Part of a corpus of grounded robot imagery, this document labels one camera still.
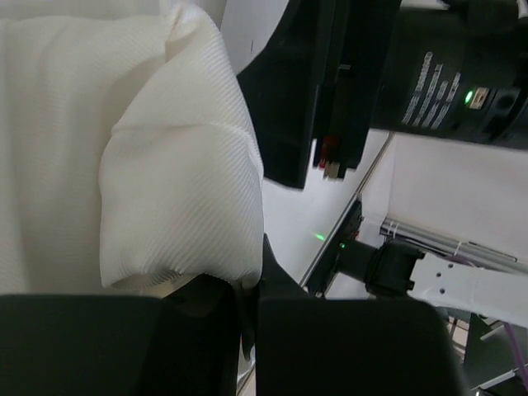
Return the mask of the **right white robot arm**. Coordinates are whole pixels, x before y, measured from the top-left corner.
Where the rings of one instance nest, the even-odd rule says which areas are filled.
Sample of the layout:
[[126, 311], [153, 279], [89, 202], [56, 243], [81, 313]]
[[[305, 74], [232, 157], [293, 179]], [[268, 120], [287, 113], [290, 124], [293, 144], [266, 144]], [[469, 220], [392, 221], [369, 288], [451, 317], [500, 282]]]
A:
[[265, 260], [260, 395], [527, 392], [527, 17], [516, 1], [230, 1], [266, 178], [342, 181], [302, 285]]

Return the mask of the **aluminium table edge rail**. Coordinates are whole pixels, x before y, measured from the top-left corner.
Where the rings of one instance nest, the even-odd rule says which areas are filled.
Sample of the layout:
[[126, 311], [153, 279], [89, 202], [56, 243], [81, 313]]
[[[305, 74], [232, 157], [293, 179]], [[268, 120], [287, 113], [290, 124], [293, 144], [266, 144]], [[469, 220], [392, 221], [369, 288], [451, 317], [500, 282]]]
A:
[[526, 153], [391, 134], [302, 278], [311, 295], [330, 289], [355, 241], [526, 274]]

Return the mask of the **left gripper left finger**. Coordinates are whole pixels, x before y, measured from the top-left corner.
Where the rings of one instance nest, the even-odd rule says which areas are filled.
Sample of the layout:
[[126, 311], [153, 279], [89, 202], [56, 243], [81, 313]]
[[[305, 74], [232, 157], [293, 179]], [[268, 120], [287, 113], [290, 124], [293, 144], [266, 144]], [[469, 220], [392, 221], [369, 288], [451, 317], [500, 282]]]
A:
[[233, 289], [199, 276], [169, 296], [4, 295], [4, 395], [233, 395]]

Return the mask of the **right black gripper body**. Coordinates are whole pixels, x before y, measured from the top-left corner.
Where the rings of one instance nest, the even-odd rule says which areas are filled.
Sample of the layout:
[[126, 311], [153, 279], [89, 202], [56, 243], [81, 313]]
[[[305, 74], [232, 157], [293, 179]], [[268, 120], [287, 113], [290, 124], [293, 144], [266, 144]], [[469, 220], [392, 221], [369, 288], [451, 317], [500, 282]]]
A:
[[323, 69], [318, 77], [313, 165], [343, 179], [361, 161], [400, 1], [323, 1]]

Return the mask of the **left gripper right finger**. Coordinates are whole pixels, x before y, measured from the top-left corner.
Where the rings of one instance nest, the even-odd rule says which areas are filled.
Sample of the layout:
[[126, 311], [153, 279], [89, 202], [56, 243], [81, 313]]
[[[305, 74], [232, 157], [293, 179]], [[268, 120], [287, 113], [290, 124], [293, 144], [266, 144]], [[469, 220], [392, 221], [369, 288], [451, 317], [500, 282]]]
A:
[[259, 395], [466, 395], [446, 326], [412, 299], [422, 253], [400, 243], [349, 242], [337, 266], [373, 299], [307, 293], [263, 246], [256, 313]]

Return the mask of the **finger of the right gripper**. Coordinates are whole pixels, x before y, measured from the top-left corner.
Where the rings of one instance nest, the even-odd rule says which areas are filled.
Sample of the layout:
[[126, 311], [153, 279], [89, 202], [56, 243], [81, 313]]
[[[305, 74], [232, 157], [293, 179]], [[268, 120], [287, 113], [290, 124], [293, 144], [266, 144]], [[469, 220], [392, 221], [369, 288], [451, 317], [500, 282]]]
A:
[[290, 1], [257, 57], [238, 74], [265, 178], [302, 189], [314, 108], [337, 4]]

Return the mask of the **white pleated skirt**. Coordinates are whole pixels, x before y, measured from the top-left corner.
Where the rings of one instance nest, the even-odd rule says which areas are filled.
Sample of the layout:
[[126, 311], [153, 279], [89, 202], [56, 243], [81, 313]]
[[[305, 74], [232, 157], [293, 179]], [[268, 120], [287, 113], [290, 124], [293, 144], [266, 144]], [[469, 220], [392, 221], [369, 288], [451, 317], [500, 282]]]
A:
[[1, 4], [1, 291], [262, 273], [263, 166], [222, 35], [188, 2]]

